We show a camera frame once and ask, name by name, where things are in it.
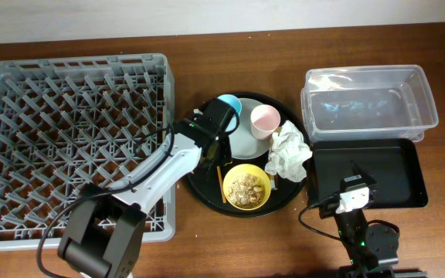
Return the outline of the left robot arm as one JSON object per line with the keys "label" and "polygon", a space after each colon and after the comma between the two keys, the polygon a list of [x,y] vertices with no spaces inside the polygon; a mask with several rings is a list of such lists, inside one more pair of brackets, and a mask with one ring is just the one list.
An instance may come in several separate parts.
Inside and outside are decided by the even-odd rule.
{"label": "left robot arm", "polygon": [[57,254],[89,277],[126,277],[138,260],[149,212],[173,184],[196,168],[230,158],[238,112],[218,98],[168,125],[163,145],[105,188],[88,185],[70,206]]}

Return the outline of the rice and peanut shell scraps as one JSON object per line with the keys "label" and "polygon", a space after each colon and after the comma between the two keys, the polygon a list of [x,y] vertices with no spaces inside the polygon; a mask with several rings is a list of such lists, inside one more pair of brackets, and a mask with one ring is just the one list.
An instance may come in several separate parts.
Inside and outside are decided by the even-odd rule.
{"label": "rice and peanut shell scraps", "polygon": [[239,175],[228,187],[227,199],[240,208],[256,207],[263,201],[264,197],[263,182],[255,175]]}

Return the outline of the yellow plastic bowl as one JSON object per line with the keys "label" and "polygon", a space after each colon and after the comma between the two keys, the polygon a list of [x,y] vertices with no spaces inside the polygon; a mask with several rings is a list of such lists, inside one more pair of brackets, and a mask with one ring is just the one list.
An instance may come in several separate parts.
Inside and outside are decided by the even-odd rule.
{"label": "yellow plastic bowl", "polygon": [[[236,205],[234,205],[232,202],[230,202],[227,197],[228,197],[228,187],[229,184],[239,175],[244,175],[244,174],[251,174],[251,175],[255,175],[258,178],[261,179],[261,181],[263,182],[264,188],[265,188],[265,197],[263,199],[263,201],[256,207],[253,208],[240,208]],[[256,210],[260,207],[262,207],[270,198],[270,193],[271,193],[271,186],[270,186],[270,179],[267,175],[267,173],[261,169],[260,167],[253,165],[253,164],[239,164],[233,168],[231,168],[225,175],[224,179],[223,179],[223,187],[224,187],[224,193],[226,196],[226,200],[235,208],[239,209],[239,210],[243,210],[243,211],[253,211]]]}

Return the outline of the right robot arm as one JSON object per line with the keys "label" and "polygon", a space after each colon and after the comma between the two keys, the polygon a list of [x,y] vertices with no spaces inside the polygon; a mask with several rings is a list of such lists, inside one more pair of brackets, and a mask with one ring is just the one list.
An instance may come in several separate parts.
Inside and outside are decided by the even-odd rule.
{"label": "right robot arm", "polygon": [[338,238],[350,259],[349,266],[338,270],[339,277],[427,277],[420,270],[395,271],[399,262],[400,230],[384,220],[367,220],[363,212],[374,201],[377,181],[355,162],[352,175],[339,182],[337,192],[319,205],[321,218],[332,217]]}

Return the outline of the white napkin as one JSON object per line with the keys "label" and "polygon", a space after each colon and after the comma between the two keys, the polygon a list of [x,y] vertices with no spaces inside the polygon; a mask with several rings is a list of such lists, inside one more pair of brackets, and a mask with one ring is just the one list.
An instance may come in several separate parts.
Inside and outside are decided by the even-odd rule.
{"label": "white napkin", "polygon": [[307,177],[304,162],[310,160],[312,155],[303,133],[291,121],[286,120],[271,135],[270,152],[264,171],[298,183]]}

